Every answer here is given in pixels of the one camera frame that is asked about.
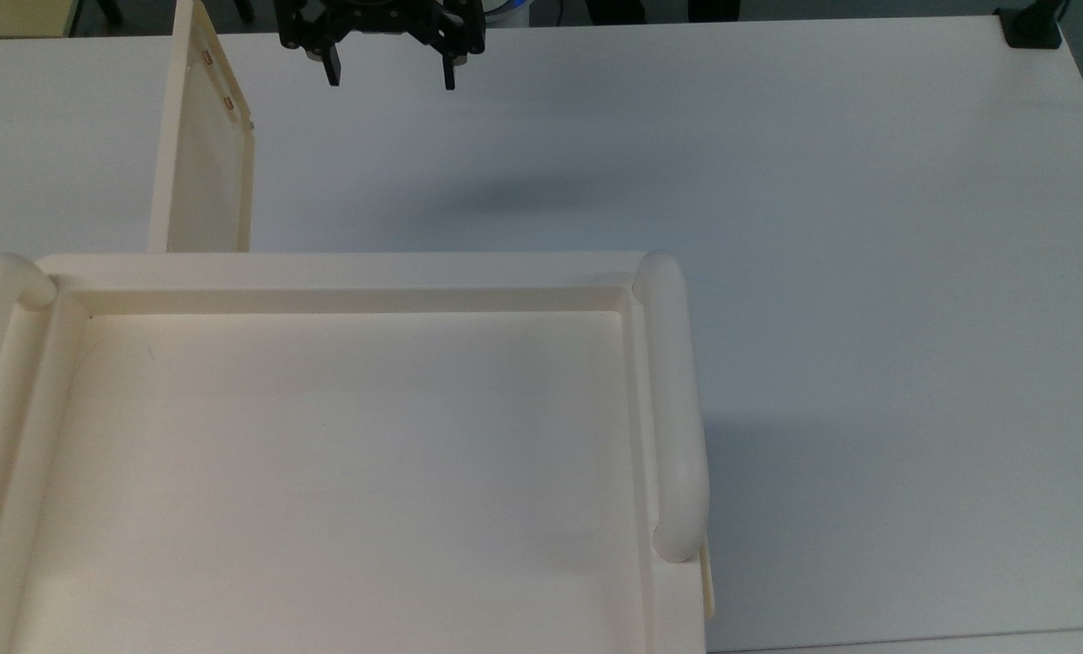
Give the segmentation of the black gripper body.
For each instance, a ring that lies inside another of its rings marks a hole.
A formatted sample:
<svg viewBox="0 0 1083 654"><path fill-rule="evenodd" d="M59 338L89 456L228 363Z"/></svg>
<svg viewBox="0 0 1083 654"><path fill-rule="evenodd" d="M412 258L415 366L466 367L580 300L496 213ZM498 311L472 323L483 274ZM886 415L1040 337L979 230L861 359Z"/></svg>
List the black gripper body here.
<svg viewBox="0 0 1083 654"><path fill-rule="evenodd" d="M338 37L421 32L432 25L436 6L436 1L322 1L323 16Z"/></svg>

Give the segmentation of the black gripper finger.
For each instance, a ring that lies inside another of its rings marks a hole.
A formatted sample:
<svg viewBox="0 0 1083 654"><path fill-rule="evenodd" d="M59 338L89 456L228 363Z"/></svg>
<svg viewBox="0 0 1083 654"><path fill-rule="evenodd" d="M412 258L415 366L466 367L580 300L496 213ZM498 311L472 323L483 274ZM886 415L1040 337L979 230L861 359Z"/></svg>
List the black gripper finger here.
<svg viewBox="0 0 1083 654"><path fill-rule="evenodd" d="M486 17L481 1L414 1L414 38L436 51L443 87L457 87L457 69L486 50Z"/></svg>
<svg viewBox="0 0 1083 654"><path fill-rule="evenodd" d="M353 9L341 1L318 1L322 11L304 16L308 1L276 1L275 16L280 45L304 50L308 58L322 64L330 86L341 86L342 66L337 45L353 29Z"/></svg>

